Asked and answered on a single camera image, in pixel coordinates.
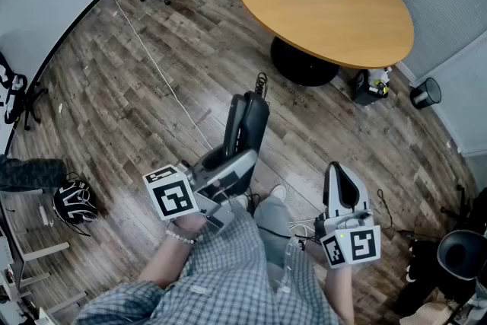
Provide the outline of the white shoe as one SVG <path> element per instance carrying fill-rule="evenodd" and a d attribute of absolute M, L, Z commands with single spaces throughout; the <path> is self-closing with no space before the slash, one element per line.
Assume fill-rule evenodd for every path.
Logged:
<path fill-rule="evenodd" d="M 274 198 L 280 200 L 281 202 L 285 202 L 286 196 L 287 196 L 287 190 L 286 187 L 279 184 L 276 185 L 272 188 L 270 196 L 273 196 Z"/>

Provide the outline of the black telephone handset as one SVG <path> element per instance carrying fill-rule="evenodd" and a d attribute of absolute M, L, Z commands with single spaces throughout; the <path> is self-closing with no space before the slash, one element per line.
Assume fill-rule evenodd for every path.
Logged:
<path fill-rule="evenodd" d="M 259 153 L 269 114 L 268 104 L 256 92 L 232 97 L 222 144 L 224 161 L 247 149 Z"/>

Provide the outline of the round wooden table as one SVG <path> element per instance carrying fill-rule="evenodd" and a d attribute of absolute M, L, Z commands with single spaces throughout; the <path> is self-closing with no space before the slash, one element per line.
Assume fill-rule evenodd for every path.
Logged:
<path fill-rule="evenodd" d="M 384 69 L 406 58 L 414 27 L 403 0 L 241 0 L 270 30 L 274 66 L 307 87 L 341 67 Z"/>

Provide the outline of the person's left forearm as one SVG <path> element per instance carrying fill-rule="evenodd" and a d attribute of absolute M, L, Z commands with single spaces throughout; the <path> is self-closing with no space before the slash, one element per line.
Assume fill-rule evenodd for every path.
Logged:
<path fill-rule="evenodd" d="M 138 281 L 153 282 L 160 288 L 177 281 L 205 224 L 206 218 L 200 213 L 183 215 L 171 221 L 161 245 L 142 270 Z"/>

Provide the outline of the black swivel chair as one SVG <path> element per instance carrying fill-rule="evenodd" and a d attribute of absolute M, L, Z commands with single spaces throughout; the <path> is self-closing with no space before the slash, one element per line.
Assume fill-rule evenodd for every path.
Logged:
<path fill-rule="evenodd" d="M 473 200 L 467 199 L 465 188 L 461 184 L 456 185 L 456 191 L 460 192 L 460 211 L 458 213 L 441 207 L 441 213 L 453 219 L 453 230 L 468 230 L 484 234 L 487 229 L 487 187 Z"/>

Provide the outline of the black and white helmet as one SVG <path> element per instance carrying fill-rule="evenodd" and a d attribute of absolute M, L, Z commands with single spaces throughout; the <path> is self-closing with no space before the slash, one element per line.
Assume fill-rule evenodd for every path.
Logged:
<path fill-rule="evenodd" d="M 89 223 L 98 219 L 94 192 L 82 180 L 65 181 L 57 189 L 53 195 L 53 210 L 61 221 L 70 225 Z"/>

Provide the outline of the black mesh waste bin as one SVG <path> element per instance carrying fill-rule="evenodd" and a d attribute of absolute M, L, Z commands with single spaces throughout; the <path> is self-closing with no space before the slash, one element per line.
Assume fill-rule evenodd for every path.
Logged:
<path fill-rule="evenodd" d="M 418 110 L 430 107 L 441 102 L 441 88 L 433 78 L 426 78 L 418 87 L 410 91 L 409 98 L 414 108 Z"/>

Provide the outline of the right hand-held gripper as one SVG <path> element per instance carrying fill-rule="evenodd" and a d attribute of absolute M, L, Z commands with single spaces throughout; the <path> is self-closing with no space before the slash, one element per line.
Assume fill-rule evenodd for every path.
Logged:
<path fill-rule="evenodd" d="M 315 236 L 329 267 L 338 269 L 379 260 L 380 226 L 375 225 L 369 209 L 368 190 L 353 171 L 332 162 L 326 169 L 323 188 L 323 204 L 328 212 L 336 208 L 338 191 L 341 207 L 355 213 L 334 218 L 325 218 L 322 213 L 314 221 Z"/>

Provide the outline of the white electronic device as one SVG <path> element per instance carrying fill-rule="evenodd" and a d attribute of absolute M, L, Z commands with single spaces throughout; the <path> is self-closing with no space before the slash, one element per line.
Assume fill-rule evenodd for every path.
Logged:
<path fill-rule="evenodd" d="M 7 235 L 0 227 L 0 272 L 5 271 L 13 262 L 14 258 Z"/>

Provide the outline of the black bag with bottles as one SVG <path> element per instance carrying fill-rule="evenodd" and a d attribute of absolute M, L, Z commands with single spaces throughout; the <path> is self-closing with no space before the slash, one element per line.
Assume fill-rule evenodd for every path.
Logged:
<path fill-rule="evenodd" d="M 360 70 L 352 81 L 352 101 L 362 106 L 368 106 L 389 96 L 389 85 L 382 81 L 371 86 L 369 84 L 370 72 L 367 69 Z"/>

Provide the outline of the white metal table frame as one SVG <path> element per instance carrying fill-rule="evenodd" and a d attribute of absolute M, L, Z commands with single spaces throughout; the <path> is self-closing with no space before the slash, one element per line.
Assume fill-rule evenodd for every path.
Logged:
<path fill-rule="evenodd" d="M 27 301 L 27 298 L 31 295 L 31 291 L 28 289 L 28 286 L 34 284 L 35 282 L 40 282 L 49 278 L 50 274 L 45 272 L 41 275 L 26 279 L 23 277 L 23 274 L 24 268 L 28 262 L 67 250 L 70 248 L 70 244 L 68 242 L 62 242 L 51 247 L 45 247 L 41 250 L 25 253 L 21 248 L 18 236 L 26 234 L 27 230 L 24 229 L 23 231 L 17 231 L 14 229 L 8 216 L 9 211 L 5 206 L 6 195 L 6 192 L 0 191 L 0 227 L 7 235 L 14 262 L 5 271 L 0 272 L 0 283 L 2 284 L 8 298 L 24 311 L 24 316 L 26 317 L 28 324 L 58 325 L 53 315 L 74 304 L 78 305 L 79 301 L 87 297 L 87 293 L 79 292 L 78 294 L 48 309 L 44 309 L 42 307 L 38 308 L 35 306 L 35 304 L 31 304 Z"/>

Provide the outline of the person's right forearm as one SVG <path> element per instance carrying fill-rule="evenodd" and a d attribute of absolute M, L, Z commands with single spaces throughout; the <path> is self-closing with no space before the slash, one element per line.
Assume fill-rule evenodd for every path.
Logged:
<path fill-rule="evenodd" d="M 329 305 L 345 325 L 355 325 L 352 297 L 352 267 L 329 269 L 326 273 L 324 295 Z"/>

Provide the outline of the plaid shirt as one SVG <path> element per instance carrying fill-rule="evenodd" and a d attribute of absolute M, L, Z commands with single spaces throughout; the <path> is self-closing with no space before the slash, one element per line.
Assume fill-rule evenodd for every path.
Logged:
<path fill-rule="evenodd" d="M 259 229 L 241 204 L 233 210 L 220 235 L 203 229 L 173 284 L 121 284 L 73 325 L 342 325 L 298 240 L 286 243 L 282 278 L 271 286 Z"/>

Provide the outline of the dark patterned fabric bundle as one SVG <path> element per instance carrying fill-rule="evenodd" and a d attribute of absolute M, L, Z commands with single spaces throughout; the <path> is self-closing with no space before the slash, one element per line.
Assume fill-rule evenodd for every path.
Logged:
<path fill-rule="evenodd" d="M 67 174 L 65 163 L 60 159 L 22 161 L 0 155 L 0 191 L 23 192 L 60 187 Z"/>

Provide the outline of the grey trouser leg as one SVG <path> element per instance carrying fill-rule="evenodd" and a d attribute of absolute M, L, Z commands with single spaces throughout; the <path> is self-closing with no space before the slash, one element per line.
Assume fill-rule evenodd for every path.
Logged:
<path fill-rule="evenodd" d="M 291 237 L 289 214 L 284 202 L 268 195 L 254 212 L 264 244 L 269 284 L 276 292 L 285 273 L 285 252 Z"/>

